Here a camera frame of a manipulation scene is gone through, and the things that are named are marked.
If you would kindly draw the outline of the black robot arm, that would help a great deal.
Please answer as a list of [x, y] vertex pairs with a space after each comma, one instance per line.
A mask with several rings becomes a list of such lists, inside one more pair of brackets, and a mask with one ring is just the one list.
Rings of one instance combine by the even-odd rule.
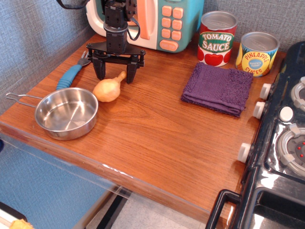
[[128, 84], [132, 83], [137, 69], [144, 66], [145, 50], [129, 44], [127, 38], [138, 39], [140, 30], [133, 38], [128, 29], [128, 22], [139, 23], [133, 17], [137, 4], [133, 0], [102, 0], [102, 12], [105, 16], [103, 28], [106, 31], [106, 41], [87, 44], [89, 60], [93, 63], [97, 78], [105, 78], [105, 64], [123, 64], [127, 66]]

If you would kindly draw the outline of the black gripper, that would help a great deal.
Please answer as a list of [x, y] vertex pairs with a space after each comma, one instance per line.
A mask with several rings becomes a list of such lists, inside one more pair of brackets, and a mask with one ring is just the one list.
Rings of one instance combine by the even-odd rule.
[[127, 25], [115, 28], [109, 25], [103, 27], [106, 31], [106, 41], [89, 43], [86, 47], [89, 50], [96, 76], [99, 80], [105, 78], [105, 59], [108, 62], [127, 65], [127, 84], [134, 80], [137, 67], [144, 66], [144, 56], [146, 52], [143, 49], [131, 45], [127, 41], [130, 32]]

